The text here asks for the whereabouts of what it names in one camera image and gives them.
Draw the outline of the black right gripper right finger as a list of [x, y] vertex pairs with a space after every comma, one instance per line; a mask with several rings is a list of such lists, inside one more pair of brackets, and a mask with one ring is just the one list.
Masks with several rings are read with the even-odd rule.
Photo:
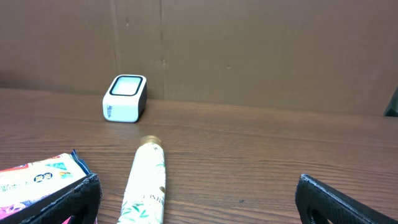
[[356, 201], [308, 174], [299, 177], [295, 204], [302, 223], [397, 224], [397, 220]]

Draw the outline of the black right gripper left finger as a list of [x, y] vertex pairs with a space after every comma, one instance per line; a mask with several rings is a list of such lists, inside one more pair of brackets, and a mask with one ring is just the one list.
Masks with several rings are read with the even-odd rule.
[[90, 173], [76, 182], [1, 220], [1, 224], [94, 224], [102, 198], [99, 177]]

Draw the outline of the white floral tube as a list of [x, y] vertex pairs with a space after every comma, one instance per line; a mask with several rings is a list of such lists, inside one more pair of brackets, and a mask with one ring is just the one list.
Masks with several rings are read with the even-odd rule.
[[118, 224], [162, 224], [165, 190], [166, 168], [161, 140], [156, 136], [144, 136], [134, 156]]

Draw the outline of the yellow snack bag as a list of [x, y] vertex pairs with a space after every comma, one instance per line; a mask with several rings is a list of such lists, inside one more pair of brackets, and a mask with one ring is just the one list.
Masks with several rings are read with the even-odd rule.
[[90, 173], [76, 151], [1, 171], [1, 207], [44, 198]]

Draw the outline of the red purple pad pack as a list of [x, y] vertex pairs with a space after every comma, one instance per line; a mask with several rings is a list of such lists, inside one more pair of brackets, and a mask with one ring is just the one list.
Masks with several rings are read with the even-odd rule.
[[1, 223], [24, 223], [34, 221], [45, 212], [57, 208], [62, 201], [49, 201], [45, 198], [38, 200], [25, 200], [1, 207]]

